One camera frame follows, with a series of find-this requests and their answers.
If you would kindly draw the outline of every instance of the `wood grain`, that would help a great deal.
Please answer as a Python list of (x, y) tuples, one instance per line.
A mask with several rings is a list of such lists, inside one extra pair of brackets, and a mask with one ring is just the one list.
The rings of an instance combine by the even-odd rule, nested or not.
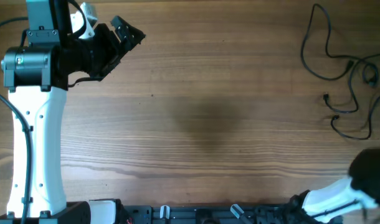
[[(341, 178), (360, 150), (380, 147), (380, 105), (372, 140), (350, 141), (330, 128), (333, 113), (322, 94), (343, 104), (349, 90), (346, 79), (319, 80), (299, 59), (313, 1), (98, 2), (100, 22), (118, 14), (147, 37), (104, 81), (68, 92), (61, 150), (68, 200), (282, 203)], [(333, 54), (380, 52), (380, 1), (322, 4), (333, 23)], [(0, 21), (12, 14), (26, 15), (25, 6), (0, 5)], [(315, 19), (306, 60), (335, 76), (346, 61), (325, 57), (327, 27), (321, 12)], [(0, 28), (0, 60), (26, 27)], [(359, 129), (380, 84), (373, 90), (357, 75), (354, 89), (361, 111), (337, 124), (364, 135)], [(11, 112), (0, 103), (0, 214), (12, 144)], [(346, 218), (360, 222), (358, 214)]]

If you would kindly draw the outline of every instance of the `robotic arm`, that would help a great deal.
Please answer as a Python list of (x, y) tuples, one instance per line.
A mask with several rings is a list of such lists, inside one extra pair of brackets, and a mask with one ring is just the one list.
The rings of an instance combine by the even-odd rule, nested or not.
[[(78, 9), (76, 14), (70, 16), (68, 3)], [(228, 209), (124, 207), (118, 199), (67, 203), (60, 171), (60, 129), (68, 87), (75, 85), (68, 84), (68, 75), (82, 71), (89, 77), (77, 82), (103, 80), (145, 35), (119, 16), (111, 21), (115, 32), (106, 24), (93, 30), (94, 10), (73, 0), (27, 0), (27, 11), (29, 46), (7, 50), (1, 65), (9, 100), (30, 129), (29, 223), (334, 224), (342, 223), (339, 215), (380, 206), (380, 150), (363, 151), (348, 177), (295, 195), (283, 205)], [(22, 123), (14, 115), (13, 120), (14, 175), (7, 213), (0, 216), (0, 223), (20, 222), (26, 203), (27, 144)]]

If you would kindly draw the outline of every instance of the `bolt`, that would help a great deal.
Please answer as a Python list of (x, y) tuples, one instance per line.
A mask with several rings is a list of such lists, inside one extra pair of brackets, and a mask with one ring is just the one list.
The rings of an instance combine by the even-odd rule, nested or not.
[(1, 60), (1, 68), (4, 70), (4, 60)]

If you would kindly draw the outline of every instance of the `wooden tabletop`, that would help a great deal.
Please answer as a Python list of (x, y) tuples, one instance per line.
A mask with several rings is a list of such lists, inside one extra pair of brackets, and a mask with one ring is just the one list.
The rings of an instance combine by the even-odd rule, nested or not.
[[(380, 53), (380, 1), (322, 1), (333, 23), (332, 54)], [(68, 92), (61, 168), (68, 201), (120, 198), (124, 205), (283, 203), (347, 174), (367, 147), (380, 147), (380, 104), (373, 136), (352, 141), (330, 127), (354, 108), (347, 78), (306, 71), (300, 47), (313, 1), (132, 1), (95, 3), (99, 22), (119, 15), (146, 39), (102, 82)], [(25, 16), (0, 4), (0, 21)], [(324, 54), (327, 25), (317, 11), (306, 45), (310, 67), (339, 75), (347, 60)], [(0, 61), (19, 45), (27, 22), (0, 28)], [(71, 75), (70, 83), (84, 73)], [(373, 95), (359, 73), (361, 105), (339, 129), (356, 136)], [(0, 69), (0, 92), (7, 96)], [(0, 215), (12, 185), (11, 112), (0, 102)], [(346, 217), (346, 223), (359, 220)]]

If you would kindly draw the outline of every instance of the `wooden table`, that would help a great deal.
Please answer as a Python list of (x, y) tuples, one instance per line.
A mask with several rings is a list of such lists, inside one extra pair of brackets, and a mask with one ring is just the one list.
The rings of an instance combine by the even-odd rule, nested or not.
[[(380, 1), (322, 1), (333, 54), (380, 52)], [(380, 146), (380, 105), (371, 140), (330, 127), (322, 100), (349, 102), (347, 79), (327, 82), (300, 61), (313, 1), (133, 1), (95, 3), (99, 22), (120, 15), (147, 35), (102, 81), (68, 92), (61, 166), (67, 200), (120, 198), (124, 205), (281, 203), (342, 178), (367, 147)], [(25, 16), (2, 5), (0, 21)], [(0, 60), (27, 22), (0, 28)], [(326, 76), (346, 60), (324, 55), (327, 25), (316, 12), (305, 57)], [(70, 82), (84, 73), (76, 73)], [(360, 112), (337, 121), (360, 127), (377, 91), (354, 79)], [(0, 92), (3, 74), (0, 70)], [(12, 116), (0, 102), (0, 214), (12, 179)], [(354, 223), (359, 216), (348, 216)]]

